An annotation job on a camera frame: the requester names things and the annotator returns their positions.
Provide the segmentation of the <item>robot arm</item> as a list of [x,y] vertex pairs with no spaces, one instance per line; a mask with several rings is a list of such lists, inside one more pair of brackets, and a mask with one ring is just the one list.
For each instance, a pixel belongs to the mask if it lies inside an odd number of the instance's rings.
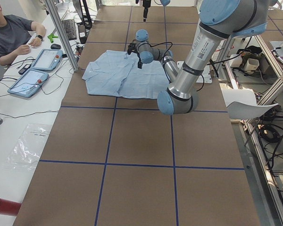
[[165,58],[164,69],[170,83],[158,94],[159,110],[166,115],[184,114],[198,105],[193,85],[202,75],[220,42],[230,37],[249,37],[263,33],[267,27],[268,0],[204,0],[200,7],[192,48],[181,68],[168,69],[172,62]]
[[173,59],[173,53],[170,49],[156,48],[152,46],[149,41],[149,34],[146,30],[140,29],[136,32],[135,39],[129,44],[127,53],[137,54],[139,59],[138,68],[141,69],[143,64],[150,64],[153,61],[159,61],[166,73],[169,82],[174,82],[179,68]]

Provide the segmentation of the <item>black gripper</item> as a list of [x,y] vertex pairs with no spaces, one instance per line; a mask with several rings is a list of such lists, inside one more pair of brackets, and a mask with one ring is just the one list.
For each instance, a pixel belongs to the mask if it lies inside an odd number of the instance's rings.
[[132,53],[137,54],[137,57],[138,57],[138,59],[139,59],[137,66],[138,66],[139,69],[141,69],[143,63],[142,63],[142,61],[141,61],[140,54],[139,54],[139,52],[138,52],[138,50],[137,50],[137,44],[136,44],[135,42],[131,42],[131,43],[128,45],[128,48],[127,48],[127,54],[130,55],[130,54],[132,54]]

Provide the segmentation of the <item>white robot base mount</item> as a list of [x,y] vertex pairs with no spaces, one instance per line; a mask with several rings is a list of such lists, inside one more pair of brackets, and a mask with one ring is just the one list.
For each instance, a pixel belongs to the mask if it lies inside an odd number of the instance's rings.
[[212,83],[209,65],[205,66],[202,75],[198,77],[196,82],[197,83]]

